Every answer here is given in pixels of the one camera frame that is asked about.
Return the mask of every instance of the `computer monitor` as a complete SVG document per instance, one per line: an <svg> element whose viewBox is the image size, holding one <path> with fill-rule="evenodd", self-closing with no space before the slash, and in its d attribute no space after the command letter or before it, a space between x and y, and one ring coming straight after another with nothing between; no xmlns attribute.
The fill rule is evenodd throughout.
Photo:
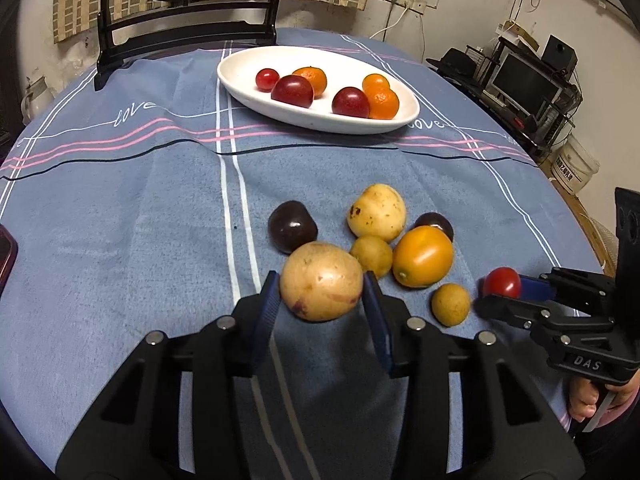
<svg viewBox="0 0 640 480"><path fill-rule="evenodd" d="M513 106L536 118L542 117L561 92L551 79L511 52L490 83Z"/></svg>

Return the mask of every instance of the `pink sleeve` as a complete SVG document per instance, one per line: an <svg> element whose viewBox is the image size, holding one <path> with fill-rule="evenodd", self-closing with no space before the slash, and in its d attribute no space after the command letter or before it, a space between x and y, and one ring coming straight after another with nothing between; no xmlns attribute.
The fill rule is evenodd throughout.
<svg viewBox="0 0 640 480"><path fill-rule="evenodd" d="M601 428L602 426L606 426L610 422L613 422L614 420L616 420L620 415L625 413L626 410L628 410L629 407L633 405L637 396L638 396L638 388L636 388L635 392L633 393L633 395L631 395L631 397L629 397L627 402L625 402L624 404L621 404L614 410L607 410L607 412L600 419L596 428Z"/></svg>

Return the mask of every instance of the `black line on tablecloth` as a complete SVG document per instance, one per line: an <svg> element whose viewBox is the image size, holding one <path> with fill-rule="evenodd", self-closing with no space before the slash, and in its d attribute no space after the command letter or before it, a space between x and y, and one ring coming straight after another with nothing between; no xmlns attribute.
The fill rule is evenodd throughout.
<svg viewBox="0 0 640 480"><path fill-rule="evenodd" d="M178 144L181 142L194 142L195 144L200 144L197 140L193 139L174 139L170 142L165 142L164 144L158 144L157 146L153 146L144 152L137 153L135 155L123 156L120 158L73 158L71 160L62 160L61 162L54 164L53 166L47 168L46 170L35 171L34 173L30 173L28 175L18 176L16 178L11 178L8 176L0 176L0 180L7 180L9 182L15 182L17 180L25 180L32 176L41 175L44 173L48 173L51 170L55 170L56 168L64 165L71 164L72 162L123 162L125 160L133 160L134 158L139 158L144 155L148 155L151 152L156 150L160 150L161 148L167 148L172 146L173 144ZM460 160L462 158L466 158L468 160L475 160L476 162L500 162L501 160L512 160L513 162L519 162L521 164L526 164L527 166L532 166L533 168L537 168L537 166L533 162L527 162L526 160L518 160L517 158L511 158L510 156L498 156L496 158L475 158L474 156L469 155L453 155L453 156L442 156L442 155L434 155L433 153L421 153L421 152L409 152L407 150L401 150L400 148L393 148L391 146L348 146L345 144L276 144L275 146L262 146L260 148L252 148L250 150L239 150L237 152L215 152L211 150L211 153L215 153L216 155L221 156L231 156L231 155L250 155L251 153L260 153L260 152L270 152L273 150L282 150L285 148L350 148L355 150L387 150L390 152L399 151L402 153L408 153L410 155L421 155L421 156L430 156L432 158L439 158L440 160Z"/></svg>

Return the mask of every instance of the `monitor screen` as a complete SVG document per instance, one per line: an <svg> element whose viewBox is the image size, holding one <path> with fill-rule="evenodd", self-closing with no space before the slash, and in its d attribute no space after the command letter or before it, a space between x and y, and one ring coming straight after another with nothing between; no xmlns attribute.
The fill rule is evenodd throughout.
<svg viewBox="0 0 640 480"><path fill-rule="evenodd" d="M558 86L513 54L504 59L492 85L533 116L558 94Z"/></svg>

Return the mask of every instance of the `plate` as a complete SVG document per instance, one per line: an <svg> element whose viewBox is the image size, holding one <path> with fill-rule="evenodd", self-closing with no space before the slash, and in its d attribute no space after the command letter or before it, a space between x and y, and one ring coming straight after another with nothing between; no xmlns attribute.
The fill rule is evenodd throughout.
<svg viewBox="0 0 640 480"><path fill-rule="evenodd" d="M327 78L326 90L314 100L311 108L274 101L269 92L260 92L255 85L255 75L263 68L273 68L283 77L304 66L321 68ZM331 102L338 90L345 86L361 88L362 80L372 73L385 76L391 89L398 94L400 109L395 118L382 121L332 113ZM218 78L226 90L247 108L283 123L321 132L383 134L412 122L420 112L414 93L398 79L363 61L315 48L261 46L241 50L220 62Z"/></svg>

